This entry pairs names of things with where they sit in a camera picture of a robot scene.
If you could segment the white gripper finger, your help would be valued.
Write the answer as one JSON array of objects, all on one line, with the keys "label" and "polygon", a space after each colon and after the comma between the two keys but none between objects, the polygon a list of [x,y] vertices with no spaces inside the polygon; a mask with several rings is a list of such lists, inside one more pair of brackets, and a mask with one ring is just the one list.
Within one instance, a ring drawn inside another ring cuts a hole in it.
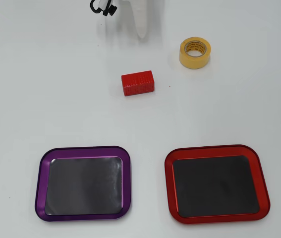
[{"label": "white gripper finger", "polygon": [[145,39],[150,30],[149,0],[130,0],[135,28],[140,39]]}]

